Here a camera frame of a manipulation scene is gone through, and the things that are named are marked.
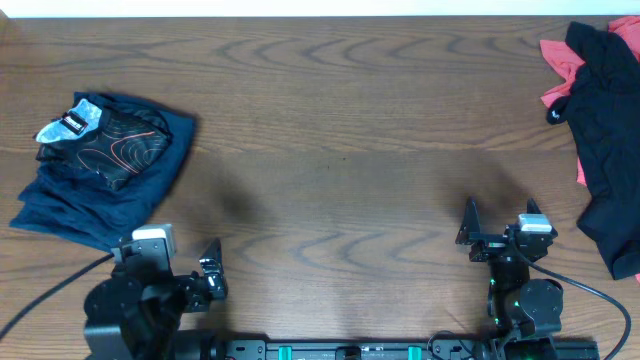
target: black fabric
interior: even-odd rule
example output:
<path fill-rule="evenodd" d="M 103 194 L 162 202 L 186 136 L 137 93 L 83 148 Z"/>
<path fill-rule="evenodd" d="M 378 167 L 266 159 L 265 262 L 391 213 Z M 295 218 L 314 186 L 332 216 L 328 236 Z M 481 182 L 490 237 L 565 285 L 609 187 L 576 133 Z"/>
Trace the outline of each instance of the black fabric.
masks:
<path fill-rule="evenodd" d="M 166 121 L 160 115 L 155 117 L 154 123 L 162 123 L 160 128 L 145 118 L 104 109 L 96 130 L 79 139 L 42 144 L 36 160 L 59 161 L 94 171 L 103 176 L 112 189 L 118 190 L 149 167 L 169 146 L 170 134 L 163 130 Z"/>
<path fill-rule="evenodd" d="M 640 273 L 640 65 L 617 34 L 588 25 L 571 23 L 566 43 L 586 63 L 547 120 L 569 123 L 592 196 L 578 227 L 622 279 Z"/>
<path fill-rule="evenodd" d="M 118 191 L 95 171 L 60 161 L 43 162 L 35 181 L 19 195 L 25 204 L 10 226 L 58 235 L 108 252 L 118 239 L 144 225 L 162 201 L 191 145 L 195 122 L 192 117 L 129 96 L 74 95 L 75 104 L 86 98 L 103 109 L 103 116 L 117 112 L 153 124 L 171 134 L 171 145 Z"/>

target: dark navy garment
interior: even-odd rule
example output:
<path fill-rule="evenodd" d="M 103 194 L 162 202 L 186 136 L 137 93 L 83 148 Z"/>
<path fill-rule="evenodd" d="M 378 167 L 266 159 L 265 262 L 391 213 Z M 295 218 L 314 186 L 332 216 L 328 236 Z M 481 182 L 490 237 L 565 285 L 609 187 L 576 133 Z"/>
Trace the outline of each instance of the dark navy garment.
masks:
<path fill-rule="evenodd" d="M 105 114 L 153 110 L 164 119 L 166 128 L 163 130 L 171 135 L 171 145 L 119 190 L 112 189 L 105 178 L 94 171 L 59 161 L 43 162 L 36 180 L 18 196 L 25 205 L 10 226 L 54 234 L 108 252 L 118 239 L 144 225 L 162 201 L 189 150 L 195 121 L 192 117 L 129 96 L 75 93 L 74 104 L 82 98 L 109 109 Z M 145 116 L 139 118 L 154 121 Z"/>
<path fill-rule="evenodd" d="M 571 127 L 592 196 L 578 227 L 622 279 L 640 273 L 640 65 L 615 33 L 572 23 L 566 43 L 585 64 L 547 121 Z"/>

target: pink fabric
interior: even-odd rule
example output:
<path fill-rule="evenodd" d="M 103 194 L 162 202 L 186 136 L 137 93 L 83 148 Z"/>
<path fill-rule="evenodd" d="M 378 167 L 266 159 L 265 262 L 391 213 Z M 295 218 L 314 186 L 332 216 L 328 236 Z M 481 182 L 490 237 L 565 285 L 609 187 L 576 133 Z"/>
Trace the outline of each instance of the pink fabric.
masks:
<path fill-rule="evenodd" d="M 609 23 L 609 31 L 614 32 L 627 43 L 633 55 L 640 61 L 640 16 L 625 16 Z M 548 90 L 540 98 L 546 107 L 551 107 L 554 101 L 569 95 L 569 89 L 576 80 L 578 68 L 584 61 L 562 41 L 540 40 L 542 57 L 551 65 L 558 75 L 566 82 Z M 587 186 L 584 171 L 578 159 L 578 176 L 576 181 Z"/>

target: wire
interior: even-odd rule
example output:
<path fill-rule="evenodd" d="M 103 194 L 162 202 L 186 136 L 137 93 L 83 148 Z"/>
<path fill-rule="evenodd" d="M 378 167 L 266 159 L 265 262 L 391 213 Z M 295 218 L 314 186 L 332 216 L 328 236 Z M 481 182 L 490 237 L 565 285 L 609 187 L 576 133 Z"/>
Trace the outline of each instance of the wire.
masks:
<path fill-rule="evenodd" d="M 601 299 L 607 300 L 608 302 L 610 302 L 611 304 L 613 304 L 613 306 L 617 307 L 618 310 L 620 310 L 620 312 L 622 313 L 622 315 L 624 316 L 624 332 L 622 333 L 622 337 L 620 337 L 620 340 L 618 341 L 618 343 L 616 344 L 616 346 L 613 348 L 613 350 L 611 350 L 611 352 L 609 353 L 609 355 L 607 355 L 604 360 L 610 360 L 613 359 L 613 357 L 620 351 L 620 349 L 622 349 L 622 347 L 624 346 L 624 343 L 627 342 L 627 339 L 629 338 L 629 334 L 631 333 L 631 315 L 629 315 L 629 312 L 627 311 L 627 309 L 625 309 L 625 307 L 620 304 L 616 299 L 612 298 L 611 296 L 600 292 L 592 287 L 589 287 L 585 284 L 582 284 L 578 281 L 575 281 L 571 278 L 568 278 L 564 275 L 560 275 L 557 273 L 554 273 L 553 271 L 547 270 L 541 266 L 538 266 L 536 264 L 534 264 L 531 260 L 527 259 L 526 256 L 524 256 L 524 254 L 522 254 L 520 252 L 520 250 L 518 249 L 518 247 L 515 245 L 515 243 L 512 243 L 512 247 L 515 250 L 516 254 L 520 257 L 520 260 L 524 261 L 527 265 L 529 265 L 531 268 L 538 270 L 539 272 L 549 275 L 551 277 L 554 277 L 558 280 L 562 280 L 568 284 L 571 284 L 575 287 L 578 287 L 584 291 L 587 291 Z"/>
<path fill-rule="evenodd" d="M 439 357 L 438 355 L 436 355 L 432 349 L 430 350 L 429 346 L 431 345 L 431 341 L 433 341 L 438 335 L 442 335 L 442 334 L 450 334 L 450 335 L 453 335 L 453 336 L 458 336 L 456 333 L 454 333 L 453 331 L 449 331 L 449 330 L 440 330 L 440 331 L 436 332 L 435 334 L 431 335 L 431 337 L 427 341 L 427 350 L 431 351 L 432 355 L 438 360 L 442 359 L 442 358 Z M 460 343 L 460 346 L 462 346 L 462 348 L 466 352 L 468 352 L 471 356 L 473 356 L 473 352 L 467 347 L 467 345 L 465 345 L 462 342 L 462 340 L 460 340 L 460 339 L 456 339 L 456 340 L 458 340 L 458 342 Z"/>
<path fill-rule="evenodd" d="M 95 268 L 98 265 L 104 263 L 105 261 L 111 259 L 112 257 L 113 257 L 113 254 L 109 254 L 109 255 L 106 255 L 104 257 L 101 257 L 100 259 L 98 259 L 98 260 L 92 262 L 91 264 L 85 266 L 84 268 L 80 269 L 80 271 L 78 271 L 77 273 L 75 273 L 75 274 L 69 276 L 68 278 L 66 278 L 65 280 L 61 281 L 60 283 L 58 283 L 58 285 L 56 285 L 56 286 L 52 287 L 51 289 L 47 290 L 47 292 L 45 292 L 44 294 L 42 294 L 42 295 L 38 296 L 37 298 L 35 298 L 27 306 L 25 306 L 22 310 L 20 310 L 20 312 L 17 313 L 13 317 L 13 319 L 11 319 L 11 321 L 9 321 L 7 323 L 7 325 L 5 325 L 2 328 L 2 331 L 0 331 L 0 341 L 2 339 L 4 339 L 4 337 L 7 336 L 9 331 L 11 331 L 11 329 L 14 326 L 16 326 L 16 324 L 18 324 L 18 322 L 20 322 L 20 320 L 22 320 L 22 318 L 25 317 L 36 306 L 40 305 L 40 303 L 42 303 L 43 301 L 47 300 L 49 297 L 51 297 L 51 295 L 57 293 L 58 291 L 60 291 L 65 286 L 67 286 L 67 285 L 71 284 L 72 282 L 74 282 L 80 276 L 88 273 L 93 268 Z"/>

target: light blue fabric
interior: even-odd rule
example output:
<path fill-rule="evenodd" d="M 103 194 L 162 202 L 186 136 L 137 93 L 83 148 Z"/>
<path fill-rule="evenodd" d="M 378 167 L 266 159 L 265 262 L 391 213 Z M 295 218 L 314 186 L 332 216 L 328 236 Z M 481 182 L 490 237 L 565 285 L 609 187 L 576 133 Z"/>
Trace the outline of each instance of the light blue fabric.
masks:
<path fill-rule="evenodd" d="M 100 123 L 100 116 L 102 116 L 102 109 L 93 105 L 87 99 L 82 99 L 74 107 L 69 110 L 82 118 L 87 122 L 87 127 L 79 135 L 73 133 L 73 131 L 67 129 L 64 125 L 60 124 L 60 121 L 54 121 L 40 130 L 36 135 L 36 141 L 42 144 L 48 144 L 60 140 L 76 140 L 83 137 L 85 134 L 98 128 Z"/>

